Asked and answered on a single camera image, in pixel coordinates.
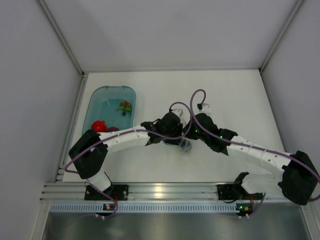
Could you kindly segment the clear zip top bag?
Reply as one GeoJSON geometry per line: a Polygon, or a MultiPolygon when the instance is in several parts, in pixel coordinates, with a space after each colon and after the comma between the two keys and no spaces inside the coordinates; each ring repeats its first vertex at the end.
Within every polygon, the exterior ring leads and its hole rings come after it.
{"type": "MultiPolygon", "coordinates": [[[[186,121],[183,119],[179,119],[180,123],[178,124],[177,127],[175,127],[173,133],[169,134],[169,137],[171,138],[175,138],[175,137],[181,137],[183,134],[183,128],[186,125],[186,121]]],[[[191,148],[192,148],[192,144],[190,142],[190,140],[188,140],[185,137],[181,137],[179,139],[165,139],[162,141],[165,145],[167,146],[173,146],[176,147],[177,150],[181,153],[186,153],[188,152],[191,148]]]]}

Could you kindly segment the fake cherry tomato bunch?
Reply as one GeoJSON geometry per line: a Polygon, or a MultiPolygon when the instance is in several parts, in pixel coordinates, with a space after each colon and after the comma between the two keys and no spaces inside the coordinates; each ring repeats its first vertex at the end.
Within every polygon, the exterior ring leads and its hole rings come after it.
{"type": "Polygon", "coordinates": [[[126,115],[132,114],[133,107],[129,101],[124,100],[119,103],[119,107],[116,109],[116,111],[121,112],[122,116],[125,117],[126,115]]]}

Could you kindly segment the dark purple fake eggplant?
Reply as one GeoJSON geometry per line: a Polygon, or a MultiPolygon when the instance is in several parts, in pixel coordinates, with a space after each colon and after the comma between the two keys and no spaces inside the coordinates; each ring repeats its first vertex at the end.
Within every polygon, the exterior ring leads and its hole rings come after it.
{"type": "Polygon", "coordinates": [[[109,127],[105,130],[106,133],[117,132],[119,129],[117,127],[109,127]]]}

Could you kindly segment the red fake apple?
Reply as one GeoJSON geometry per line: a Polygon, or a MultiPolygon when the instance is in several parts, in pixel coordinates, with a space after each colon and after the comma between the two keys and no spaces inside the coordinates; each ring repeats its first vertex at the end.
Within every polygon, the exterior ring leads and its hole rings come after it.
{"type": "Polygon", "coordinates": [[[107,130],[107,125],[103,120],[96,120],[92,123],[91,129],[95,130],[97,133],[104,133],[107,130]]]}

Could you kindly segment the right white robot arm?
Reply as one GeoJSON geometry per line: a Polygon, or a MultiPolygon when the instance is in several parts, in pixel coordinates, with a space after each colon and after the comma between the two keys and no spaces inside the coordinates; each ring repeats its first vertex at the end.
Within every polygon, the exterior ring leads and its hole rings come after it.
{"type": "Polygon", "coordinates": [[[242,172],[234,180],[233,192],[240,199],[250,194],[277,194],[305,206],[319,182],[319,174],[309,156],[302,152],[278,152],[256,145],[236,132],[218,128],[206,113],[195,115],[183,129],[186,138],[201,140],[212,151],[242,159],[267,171],[242,172]]]}

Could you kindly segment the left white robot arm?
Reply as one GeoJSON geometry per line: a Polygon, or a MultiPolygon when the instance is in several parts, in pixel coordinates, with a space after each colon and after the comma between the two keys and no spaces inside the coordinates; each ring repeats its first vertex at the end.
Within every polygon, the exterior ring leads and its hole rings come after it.
{"type": "Polygon", "coordinates": [[[185,121],[181,109],[170,110],[154,122],[145,121],[125,130],[98,133],[87,130],[69,150],[70,165],[74,165],[81,179],[95,186],[95,193],[102,200],[113,194],[113,183],[102,170],[108,154],[125,149],[158,144],[164,140],[179,142],[185,121]]]}

